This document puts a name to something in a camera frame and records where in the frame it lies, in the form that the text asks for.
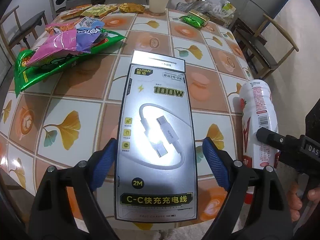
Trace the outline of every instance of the hand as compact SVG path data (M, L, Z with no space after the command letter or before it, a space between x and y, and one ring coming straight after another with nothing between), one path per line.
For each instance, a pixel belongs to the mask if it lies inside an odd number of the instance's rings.
M302 202L298 198L297 192L298 192L298 184L296 182L294 182L294 183L292 183L289 191L286 194L289 208L290 208L292 222L297 221L300 218L299 210L302 207ZM309 218L309 216L312 214L312 212L316 208L317 204L319 203L320 187L309 190L308 200L313 201L313 204L311 205L310 210L308 211L308 214L306 216L306 220Z

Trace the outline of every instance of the barcode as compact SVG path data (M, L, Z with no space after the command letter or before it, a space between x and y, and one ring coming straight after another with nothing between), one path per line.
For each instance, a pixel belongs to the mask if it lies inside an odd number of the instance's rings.
M259 128L266 128L269 129L269 123L268 123L268 116L264 115L264 116L258 116L258 124L259 124Z

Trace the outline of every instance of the yellow snack package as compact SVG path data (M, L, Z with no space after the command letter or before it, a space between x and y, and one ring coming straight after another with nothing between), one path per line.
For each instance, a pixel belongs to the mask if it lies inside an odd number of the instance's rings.
M119 9L127 13L143 13L145 7L136 3L122 3L120 4Z
M117 10L118 7L115 5L107 5L107 4L96 4L91 8L85 10L81 16L88 16L88 17L99 17L102 18L106 16L110 12L114 12Z

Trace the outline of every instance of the wooden chair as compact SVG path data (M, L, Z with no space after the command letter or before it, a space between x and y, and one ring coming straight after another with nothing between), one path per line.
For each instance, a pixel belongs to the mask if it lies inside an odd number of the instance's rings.
M36 33L35 27L37 25L41 25L41 18L43 18L44 24L48 24L47 19L45 18L44 15L44 11L38 13L37 15L33 16L31 19L29 19L26 23L24 23L23 25L20 24L19 19L18 19L18 15L17 15L17 9L19 8L19 5L16 6L15 8L13 8L10 12L8 12L7 14L5 14L1 20L0 20L0 36L2 38L2 41L6 47L6 49L8 50L10 56L12 57L12 59L15 61L16 57L12 52L12 48L19 44L21 40L23 40L23 42L27 45L28 49L30 49L30 45L28 44L27 38L26 36L29 33L32 33L35 39L38 39L38 35ZM5 35L4 35L4 30L2 27L2 24L4 23L4 21L12 14L14 13L14 17L16 19L17 22L17 26L18 26L18 31L13 35L13 37L11 38L10 41L7 41Z
M263 16L266 18L266 20L255 31L254 35L247 33L244 30L236 29L236 38L240 39L245 44L246 48L248 48L252 52L254 57L256 57L263 66L263 69L259 72L257 71L256 73L252 73L253 77L256 79L266 78L273 71L275 71L294 50L296 50L297 52L299 51L298 46L295 44L289 33L287 33L284 28L282 28L275 20L271 19L268 15L263 14ZM292 44L292 48L278 62L276 62L267 48L260 42L260 39L257 38L268 21L270 21L278 29L278 31Z

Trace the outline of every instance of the table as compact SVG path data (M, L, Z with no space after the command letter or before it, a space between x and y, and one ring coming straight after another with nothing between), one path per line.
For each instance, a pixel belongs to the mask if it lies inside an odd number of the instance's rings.
M117 135L121 100L134 49L175 56L186 61L198 169L198 219L182 223L140 224L114 219L113 168L95 195L114 228L157 230L214 218L226 192L218 187L202 153L207 135L233 159L242 158L239 90L252 75L228 29L209 22L197 30L179 20L183 13L154 15L114 12L105 27L126 36L74 69L35 84L18 98L11 84L0 121L1 167L35 195L50 165L74 166L102 149ZM43 33L34 47L46 39ZM72 188L74 217L83 224Z

